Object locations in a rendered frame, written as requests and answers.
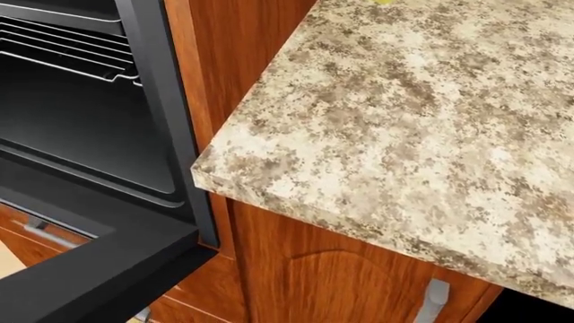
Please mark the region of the wooden tall oven cabinet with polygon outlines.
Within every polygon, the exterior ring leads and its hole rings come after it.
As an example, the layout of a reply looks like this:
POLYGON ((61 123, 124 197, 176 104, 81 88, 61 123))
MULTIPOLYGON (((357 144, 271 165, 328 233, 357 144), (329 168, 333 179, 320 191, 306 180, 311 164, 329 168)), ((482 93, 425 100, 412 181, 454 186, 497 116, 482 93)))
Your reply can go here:
MULTIPOLYGON (((165 0, 197 146, 204 150, 317 0, 165 0)), ((209 194, 218 255, 165 298, 193 323, 248 323, 234 214, 209 194)))

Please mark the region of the wooden base cabinet door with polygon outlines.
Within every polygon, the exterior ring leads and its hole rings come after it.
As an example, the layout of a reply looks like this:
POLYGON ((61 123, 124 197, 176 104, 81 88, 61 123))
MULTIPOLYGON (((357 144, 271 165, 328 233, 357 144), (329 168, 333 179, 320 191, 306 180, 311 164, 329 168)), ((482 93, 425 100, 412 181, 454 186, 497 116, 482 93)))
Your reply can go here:
POLYGON ((449 285, 437 323, 475 323, 501 288, 251 205, 233 228, 254 323, 414 323, 432 280, 449 285))

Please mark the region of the black built-in oven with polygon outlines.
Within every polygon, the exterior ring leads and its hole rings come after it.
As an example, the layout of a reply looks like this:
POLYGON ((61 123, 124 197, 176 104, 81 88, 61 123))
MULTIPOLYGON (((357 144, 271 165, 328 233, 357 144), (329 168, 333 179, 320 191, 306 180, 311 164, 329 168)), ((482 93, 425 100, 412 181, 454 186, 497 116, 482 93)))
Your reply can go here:
POLYGON ((165 0, 0 0, 0 16, 126 37, 142 87, 0 55, 0 154, 197 226, 219 247, 165 0))

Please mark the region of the black oven door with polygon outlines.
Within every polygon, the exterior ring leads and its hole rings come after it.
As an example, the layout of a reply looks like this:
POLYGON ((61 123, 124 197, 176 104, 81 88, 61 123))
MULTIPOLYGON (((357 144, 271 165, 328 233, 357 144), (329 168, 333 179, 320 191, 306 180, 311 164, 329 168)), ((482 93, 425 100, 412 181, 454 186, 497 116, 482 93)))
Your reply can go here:
POLYGON ((3 158, 0 204, 90 238, 0 279, 0 323, 125 323, 216 254, 191 223, 3 158))

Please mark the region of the wooden drawer under oven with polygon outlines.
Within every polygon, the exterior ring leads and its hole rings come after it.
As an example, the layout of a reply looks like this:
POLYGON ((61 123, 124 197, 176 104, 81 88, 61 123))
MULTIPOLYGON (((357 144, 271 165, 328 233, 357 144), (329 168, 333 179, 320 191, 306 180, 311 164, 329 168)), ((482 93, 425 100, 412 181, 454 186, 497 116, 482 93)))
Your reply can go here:
POLYGON ((0 241, 25 266, 35 266, 70 249, 27 231, 25 226, 30 218, 31 216, 24 212, 0 204, 0 241))

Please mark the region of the speckled granite countertop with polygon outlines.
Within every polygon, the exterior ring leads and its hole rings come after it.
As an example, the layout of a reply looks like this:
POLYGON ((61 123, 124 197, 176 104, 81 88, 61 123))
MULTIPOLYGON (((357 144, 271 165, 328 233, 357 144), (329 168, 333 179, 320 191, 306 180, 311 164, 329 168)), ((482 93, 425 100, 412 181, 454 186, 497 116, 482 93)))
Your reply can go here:
POLYGON ((191 172, 574 309, 574 0, 317 0, 191 172))

